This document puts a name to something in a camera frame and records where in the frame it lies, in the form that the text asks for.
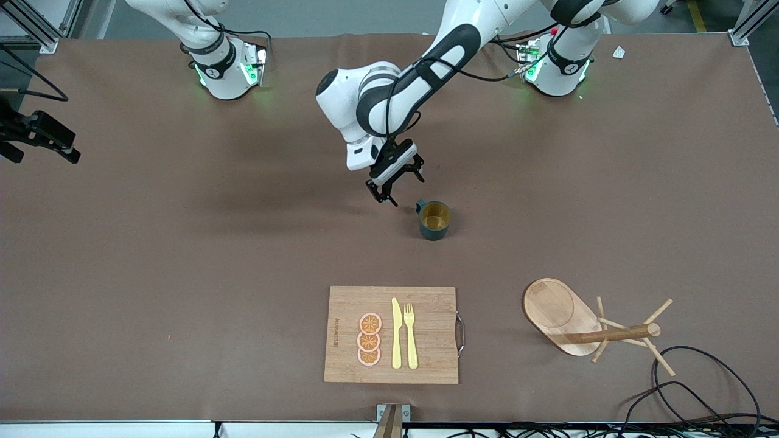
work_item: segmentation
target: yellow knife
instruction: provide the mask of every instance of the yellow knife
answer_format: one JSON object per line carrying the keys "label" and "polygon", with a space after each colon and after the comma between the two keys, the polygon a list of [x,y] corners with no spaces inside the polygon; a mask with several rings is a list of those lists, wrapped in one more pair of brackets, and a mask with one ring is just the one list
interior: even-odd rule
{"label": "yellow knife", "polygon": [[400,304],[397,298],[392,298],[392,367],[400,369],[403,365],[400,360],[400,328],[403,326],[403,313],[400,312]]}

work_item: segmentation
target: gray floor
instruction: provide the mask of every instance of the gray floor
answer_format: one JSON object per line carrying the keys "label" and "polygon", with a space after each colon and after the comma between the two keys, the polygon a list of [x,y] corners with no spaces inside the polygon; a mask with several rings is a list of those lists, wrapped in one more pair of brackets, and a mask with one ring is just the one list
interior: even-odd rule
{"label": "gray floor", "polygon": [[[130,8],[124,0],[90,0],[85,8],[81,37],[110,39],[173,39],[158,22]],[[235,30],[266,30],[275,37],[331,37],[340,34],[416,33],[434,34],[446,0],[233,0],[219,20]],[[709,31],[725,31],[738,17],[739,0],[699,0]],[[547,10],[536,3],[506,34],[535,30],[551,22]],[[677,2],[671,14],[656,12],[638,26],[612,24],[615,34],[695,32],[688,5]],[[750,51],[767,96],[779,107],[779,13],[774,14],[751,37]],[[35,59],[27,51],[26,58]],[[24,87],[26,79],[0,65],[3,87]]]}

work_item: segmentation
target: teal mug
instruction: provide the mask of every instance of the teal mug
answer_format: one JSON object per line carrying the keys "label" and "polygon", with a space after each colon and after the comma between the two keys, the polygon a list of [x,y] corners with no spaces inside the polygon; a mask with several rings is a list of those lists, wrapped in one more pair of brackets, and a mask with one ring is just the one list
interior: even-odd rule
{"label": "teal mug", "polygon": [[452,212],[446,204],[439,201],[417,201],[419,232],[427,240],[441,240],[449,229]]}

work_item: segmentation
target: cutting board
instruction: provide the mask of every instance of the cutting board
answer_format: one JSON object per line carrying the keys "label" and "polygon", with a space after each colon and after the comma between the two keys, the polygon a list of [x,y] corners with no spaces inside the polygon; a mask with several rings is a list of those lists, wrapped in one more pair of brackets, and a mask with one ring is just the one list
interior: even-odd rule
{"label": "cutting board", "polygon": [[[407,328],[400,329],[403,366],[392,367],[392,298],[414,305],[414,338],[419,367],[408,368]],[[382,319],[381,359],[364,366],[357,357],[359,320],[373,312]],[[325,381],[349,383],[458,384],[460,373],[455,339],[455,288],[332,286],[327,317]]]}

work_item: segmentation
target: orange slice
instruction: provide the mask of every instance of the orange slice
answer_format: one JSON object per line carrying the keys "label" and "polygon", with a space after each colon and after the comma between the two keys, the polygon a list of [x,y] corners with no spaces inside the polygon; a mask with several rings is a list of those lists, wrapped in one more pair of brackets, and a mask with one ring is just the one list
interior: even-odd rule
{"label": "orange slice", "polygon": [[379,338],[378,334],[360,333],[357,335],[357,346],[366,353],[376,351],[381,343],[382,340]]}
{"label": "orange slice", "polygon": [[375,313],[366,313],[360,318],[360,331],[364,334],[377,334],[382,329],[382,319]]}
{"label": "orange slice", "polygon": [[379,359],[382,358],[382,351],[377,349],[376,351],[366,352],[357,350],[357,359],[362,365],[374,366],[379,363]]}

